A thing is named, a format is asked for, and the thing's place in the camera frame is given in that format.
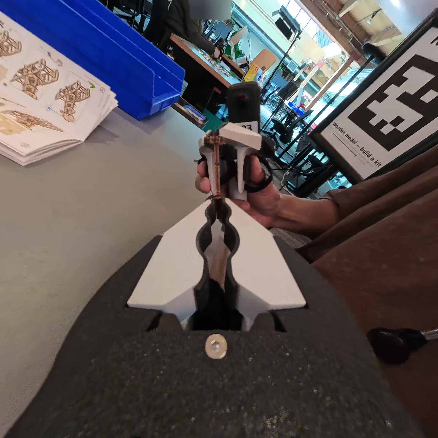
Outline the black light stand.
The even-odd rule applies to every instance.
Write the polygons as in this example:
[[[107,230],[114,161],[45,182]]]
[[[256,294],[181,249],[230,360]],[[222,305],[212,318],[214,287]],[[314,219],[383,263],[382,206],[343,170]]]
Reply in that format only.
[[[291,61],[293,47],[302,34],[302,28],[286,7],[280,6],[280,8],[274,10],[271,18],[273,20],[271,28],[266,33],[266,43],[279,61],[263,85],[262,96],[264,103],[268,99],[269,92],[271,92],[271,85],[273,85],[275,75],[283,66],[287,66],[289,61]]]

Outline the background work table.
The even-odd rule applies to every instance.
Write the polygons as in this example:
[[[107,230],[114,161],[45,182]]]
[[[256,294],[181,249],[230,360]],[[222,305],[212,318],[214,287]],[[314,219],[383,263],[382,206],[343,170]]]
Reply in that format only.
[[[175,35],[171,34],[171,41],[174,45],[179,47],[186,53],[194,62],[202,67],[207,73],[209,73],[215,80],[221,83],[223,86],[229,88],[231,85],[239,84],[242,79],[234,77],[233,75],[225,75],[217,65],[212,65],[207,61],[207,59],[201,54],[201,50],[195,46],[193,43]]]

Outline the person's right hand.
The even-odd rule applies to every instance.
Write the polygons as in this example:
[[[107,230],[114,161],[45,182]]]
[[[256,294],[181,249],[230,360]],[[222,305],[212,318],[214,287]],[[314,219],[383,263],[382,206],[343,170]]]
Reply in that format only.
[[[266,173],[258,157],[252,155],[250,158],[249,184],[257,186],[266,180]],[[211,185],[207,176],[207,163],[201,159],[197,166],[195,187],[204,194],[211,193]],[[232,193],[231,182],[222,185],[221,193],[231,199],[242,210],[249,214],[266,228],[273,227],[276,212],[280,203],[280,193],[271,182],[266,188],[256,193],[247,193],[246,199],[238,192]]]

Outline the model instruction booklet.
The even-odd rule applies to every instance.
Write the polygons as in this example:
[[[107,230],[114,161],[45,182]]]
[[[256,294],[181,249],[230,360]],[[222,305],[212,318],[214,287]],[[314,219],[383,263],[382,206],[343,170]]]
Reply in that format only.
[[[82,144],[118,107],[110,86],[1,4],[0,150],[28,166]]]

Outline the framed marker sign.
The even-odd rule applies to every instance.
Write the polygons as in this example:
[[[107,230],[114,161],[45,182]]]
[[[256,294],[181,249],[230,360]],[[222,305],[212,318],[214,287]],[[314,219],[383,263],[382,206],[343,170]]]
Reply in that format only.
[[[437,145],[437,9],[310,135],[352,184]]]

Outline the black office chair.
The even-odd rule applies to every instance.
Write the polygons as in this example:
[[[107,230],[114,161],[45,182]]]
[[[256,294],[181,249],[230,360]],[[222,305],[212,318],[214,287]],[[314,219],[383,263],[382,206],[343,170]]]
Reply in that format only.
[[[313,112],[313,109],[309,109],[303,115],[295,118],[294,120],[288,123],[282,123],[276,118],[272,119],[273,126],[271,128],[272,134],[271,137],[275,142],[277,148],[280,147],[280,144],[287,145],[292,140],[292,135],[294,129],[303,126],[305,119],[309,117]]]

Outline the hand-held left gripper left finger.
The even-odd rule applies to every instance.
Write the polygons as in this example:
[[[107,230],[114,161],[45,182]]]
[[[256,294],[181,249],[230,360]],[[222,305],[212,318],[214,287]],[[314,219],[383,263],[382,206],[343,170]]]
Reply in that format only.
[[[209,286],[218,240],[214,202],[205,201],[161,236],[128,307],[174,314],[187,329],[190,317],[208,300],[202,286]]]

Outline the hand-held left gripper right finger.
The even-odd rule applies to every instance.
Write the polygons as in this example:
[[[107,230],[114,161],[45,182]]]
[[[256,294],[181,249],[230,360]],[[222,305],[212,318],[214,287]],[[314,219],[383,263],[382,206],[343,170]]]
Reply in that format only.
[[[225,243],[225,226],[217,234],[216,281],[226,287],[227,261],[236,287],[232,287],[234,308],[242,315],[241,330],[249,330],[256,317],[272,310],[300,309],[305,298],[284,259],[274,236],[240,207],[223,199],[231,214],[229,224],[238,233],[238,246]]]

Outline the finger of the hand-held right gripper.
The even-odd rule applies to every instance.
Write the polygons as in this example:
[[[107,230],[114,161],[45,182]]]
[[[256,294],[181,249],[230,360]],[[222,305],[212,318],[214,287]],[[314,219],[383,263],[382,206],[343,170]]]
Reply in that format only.
[[[257,154],[261,150],[262,137],[257,132],[235,123],[227,123],[219,129],[219,135],[226,140],[236,152],[235,176],[230,181],[229,196],[233,200],[247,200],[247,190],[244,181],[244,162],[249,156]]]
[[[207,131],[199,140],[199,152],[207,163],[212,195],[222,195],[220,182],[221,147],[222,137],[215,131]]]

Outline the black knob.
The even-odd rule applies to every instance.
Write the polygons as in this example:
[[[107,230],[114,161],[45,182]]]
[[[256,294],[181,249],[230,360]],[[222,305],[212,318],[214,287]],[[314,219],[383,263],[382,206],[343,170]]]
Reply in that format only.
[[[378,359],[386,364],[403,364],[411,353],[438,339],[438,329],[373,328],[367,339]]]

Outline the grey desk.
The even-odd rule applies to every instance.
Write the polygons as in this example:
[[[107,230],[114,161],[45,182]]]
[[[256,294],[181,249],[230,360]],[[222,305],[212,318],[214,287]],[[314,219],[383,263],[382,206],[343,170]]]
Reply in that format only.
[[[306,352],[285,333],[150,330],[145,246],[203,197],[200,129],[113,111],[84,145],[1,159],[1,437],[310,437]]]

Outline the wooden axle with gear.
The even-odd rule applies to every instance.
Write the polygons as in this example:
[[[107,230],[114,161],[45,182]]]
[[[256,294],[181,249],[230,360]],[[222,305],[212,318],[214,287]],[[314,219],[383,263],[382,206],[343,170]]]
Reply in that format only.
[[[211,279],[225,289],[227,257],[230,252],[225,244],[225,226],[221,219],[222,194],[220,188],[220,147],[225,145],[225,139],[213,133],[205,138],[205,146],[212,149],[212,170],[209,171],[209,180],[212,188],[213,204],[216,211],[216,221],[212,226],[212,243],[207,249],[209,274]]]

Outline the blue plastic bin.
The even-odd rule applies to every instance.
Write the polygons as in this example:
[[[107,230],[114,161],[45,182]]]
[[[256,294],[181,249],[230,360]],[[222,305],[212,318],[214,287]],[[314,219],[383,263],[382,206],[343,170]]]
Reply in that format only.
[[[184,69],[99,1],[15,0],[27,30],[101,79],[137,120],[172,106]]]

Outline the person's brown shirt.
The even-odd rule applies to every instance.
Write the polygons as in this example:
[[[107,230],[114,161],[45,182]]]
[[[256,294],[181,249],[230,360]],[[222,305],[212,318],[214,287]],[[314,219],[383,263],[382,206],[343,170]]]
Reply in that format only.
[[[344,299],[364,333],[437,328],[437,146],[324,196],[340,221],[299,254]]]

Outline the person's right forearm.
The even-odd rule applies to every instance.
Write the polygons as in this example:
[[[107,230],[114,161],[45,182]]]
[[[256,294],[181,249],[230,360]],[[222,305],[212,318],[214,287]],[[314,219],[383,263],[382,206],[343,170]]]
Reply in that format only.
[[[332,200],[309,200],[281,194],[267,228],[279,228],[314,239],[341,221]]]

